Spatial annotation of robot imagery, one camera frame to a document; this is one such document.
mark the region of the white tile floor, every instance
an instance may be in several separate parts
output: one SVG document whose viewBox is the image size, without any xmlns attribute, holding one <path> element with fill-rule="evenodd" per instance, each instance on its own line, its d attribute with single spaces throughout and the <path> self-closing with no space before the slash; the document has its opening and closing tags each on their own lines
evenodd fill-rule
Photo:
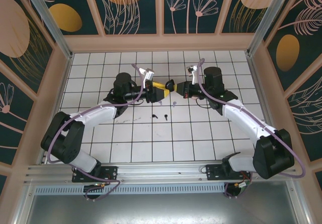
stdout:
<svg viewBox="0 0 322 224">
<path fill-rule="evenodd" d="M 180 83 L 190 81 L 185 68 L 200 58 L 206 61 L 203 68 L 220 67 L 225 88 L 264 119 L 243 51 L 79 53 L 74 56 L 60 110 L 73 113 L 100 103 L 119 72 L 130 73 L 139 83 L 131 63 L 152 68 L 154 81 Z M 205 100 L 199 104 L 207 107 Z M 240 150 L 254 151 L 247 136 L 227 118 L 175 92 L 162 105 L 129 106 L 119 118 L 87 130 L 82 149 L 102 163 L 221 160 Z"/>
</svg>

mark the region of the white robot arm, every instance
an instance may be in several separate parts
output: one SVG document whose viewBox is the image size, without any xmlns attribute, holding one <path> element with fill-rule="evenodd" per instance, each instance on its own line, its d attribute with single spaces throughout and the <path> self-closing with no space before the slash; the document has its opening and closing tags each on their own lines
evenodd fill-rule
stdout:
<svg viewBox="0 0 322 224">
<path fill-rule="evenodd" d="M 139 70 L 143 76 L 143 92 L 140 99 L 146 100 L 148 103 L 158 102 L 170 93 L 164 85 L 152 81 L 153 70 L 141 68 Z M 111 89 L 107 97 L 90 112 L 87 110 L 70 115 L 64 112 L 57 113 L 42 139 L 41 147 L 48 151 L 54 136 L 62 125 L 71 118 L 79 116 L 64 128 L 64 134 L 60 133 L 52 147 L 51 154 L 65 164 L 71 164 L 92 176 L 98 176 L 101 163 L 80 148 L 83 132 L 85 129 L 93 128 L 122 115 L 127 106 L 113 105 L 125 104 L 127 101 L 136 99 L 141 90 L 141 86 L 137 86 L 131 76 L 124 72 L 116 76 L 113 86 L 114 88 Z"/>
<path fill-rule="evenodd" d="M 221 167 L 226 176 L 230 172 L 249 171 L 257 172 L 262 178 L 268 179 L 294 165 L 293 155 L 265 129 L 274 132 L 291 148 L 289 133 L 285 129 L 277 131 L 255 117 L 257 121 L 264 125 L 264 127 L 261 127 L 253 118 L 241 111 L 241 108 L 247 109 L 235 94 L 224 89 L 220 68 L 205 68 L 205 83 L 202 86 L 214 98 L 233 103 L 239 106 L 239 108 L 232 107 L 229 104 L 222 105 L 209 99 L 201 91 L 198 84 L 197 67 L 190 66 L 187 68 L 187 71 L 192 76 L 192 81 L 177 84 L 175 87 L 176 91 L 184 98 L 197 97 L 207 99 L 212 109 L 236 124 L 250 138 L 254 145 L 254 154 L 238 152 L 223 159 Z"/>
</svg>

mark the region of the black mounting bracket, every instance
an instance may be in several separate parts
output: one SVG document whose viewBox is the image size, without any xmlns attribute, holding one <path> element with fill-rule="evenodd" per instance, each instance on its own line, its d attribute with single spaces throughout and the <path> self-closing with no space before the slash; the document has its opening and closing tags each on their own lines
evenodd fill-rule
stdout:
<svg viewBox="0 0 322 224">
<path fill-rule="evenodd" d="M 92 178 L 90 178 L 88 176 L 85 176 L 84 174 L 82 174 L 77 169 L 73 168 L 72 172 L 73 173 L 72 173 L 71 181 L 73 183 L 86 183 L 86 182 L 100 183 L 100 182 L 102 182 L 102 181 L 92 179 Z M 106 179 L 106 180 L 116 180 L 116 178 L 117 178 L 117 166 L 101 166 L 100 173 L 97 176 L 97 178 Z"/>
<path fill-rule="evenodd" d="M 244 174 L 251 178 L 251 174 L 244 172 Z M 222 164 L 216 164 L 216 165 L 206 165 L 206 175 L 207 180 L 243 180 L 244 176 L 241 174 L 241 172 L 235 172 L 235 171 L 229 171 L 229 173 L 225 172 Z"/>
</svg>

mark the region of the floral wallpaper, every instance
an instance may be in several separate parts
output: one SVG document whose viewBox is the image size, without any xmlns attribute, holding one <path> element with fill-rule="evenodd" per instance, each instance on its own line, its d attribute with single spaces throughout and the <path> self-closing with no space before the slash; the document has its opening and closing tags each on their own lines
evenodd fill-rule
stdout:
<svg viewBox="0 0 322 224">
<path fill-rule="evenodd" d="M 38 92 L 52 47 L 20 0 L 0 5 L 0 60 Z"/>
<path fill-rule="evenodd" d="M 296 0 L 267 49 L 286 90 L 322 53 L 322 0 Z"/>
<path fill-rule="evenodd" d="M 222 33 L 255 33 L 272 0 L 232 0 Z"/>
<path fill-rule="evenodd" d="M 282 5 L 282 7 L 281 7 L 281 9 L 280 9 L 279 13 L 276 15 L 276 17 L 275 17 L 274 21 L 272 22 L 272 24 L 271 24 L 270 28 L 267 30 L 267 32 L 266 32 L 266 34 L 265 34 L 265 36 L 264 36 L 264 41 L 266 41 L 267 37 L 270 35 L 270 33 L 271 33 L 271 31 L 272 31 L 273 27 L 275 26 L 275 22 L 276 22 L 276 21 L 277 21 L 277 19 L 281 16 L 281 14 L 282 14 L 282 12 L 284 11 L 285 6 L 287 5 L 288 1 L 289 1 L 289 0 L 285 0 L 285 1 L 284 1 L 284 3 L 283 3 L 283 5 Z"/>
<path fill-rule="evenodd" d="M 156 34 L 155 0 L 95 0 L 105 34 Z"/>
<path fill-rule="evenodd" d="M 223 0 L 165 0 L 165 34 L 214 33 Z"/>
<path fill-rule="evenodd" d="M 321 159 L 322 67 L 288 98 L 288 103 L 309 159 Z"/>
<path fill-rule="evenodd" d="M 98 34 L 87 0 L 44 1 L 63 35 Z"/>
<path fill-rule="evenodd" d="M 0 73 L 0 162 L 11 165 L 33 101 Z"/>
</svg>

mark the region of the gray surface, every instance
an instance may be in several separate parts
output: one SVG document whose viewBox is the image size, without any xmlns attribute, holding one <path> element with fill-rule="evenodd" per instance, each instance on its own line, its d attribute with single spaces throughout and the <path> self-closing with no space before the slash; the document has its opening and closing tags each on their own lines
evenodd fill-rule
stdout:
<svg viewBox="0 0 322 224">
<path fill-rule="evenodd" d="M 30 224 L 297 223 L 283 182 L 253 183 L 239 199 L 213 194 L 36 196 Z"/>
</svg>

